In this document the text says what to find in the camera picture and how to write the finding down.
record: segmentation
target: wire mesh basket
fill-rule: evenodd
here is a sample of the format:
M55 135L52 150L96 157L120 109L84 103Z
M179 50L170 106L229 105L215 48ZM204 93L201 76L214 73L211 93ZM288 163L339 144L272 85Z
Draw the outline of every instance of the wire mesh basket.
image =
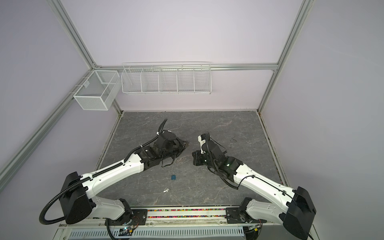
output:
M117 71L94 70L73 97L84 110L108 110L120 90L120 81Z
M212 91L209 65L188 67L125 67L121 73L126 94L185 94Z

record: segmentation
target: gray marble surface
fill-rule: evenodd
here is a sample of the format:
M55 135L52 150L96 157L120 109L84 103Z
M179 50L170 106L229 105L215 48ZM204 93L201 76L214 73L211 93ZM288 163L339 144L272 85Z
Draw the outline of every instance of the gray marble surface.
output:
M227 156L243 161L253 170L281 182L256 112L140 112L124 113L101 167L115 163L140 144L152 139L160 123L164 129L189 141L189 147L168 167L152 167L129 176L98 194L108 199L124 198L132 207L154 205L240 205L244 197L267 201L250 189L225 185L206 166L192 164L192 152L199 150L197 137L209 131L227 148ZM176 180L171 180L172 173Z

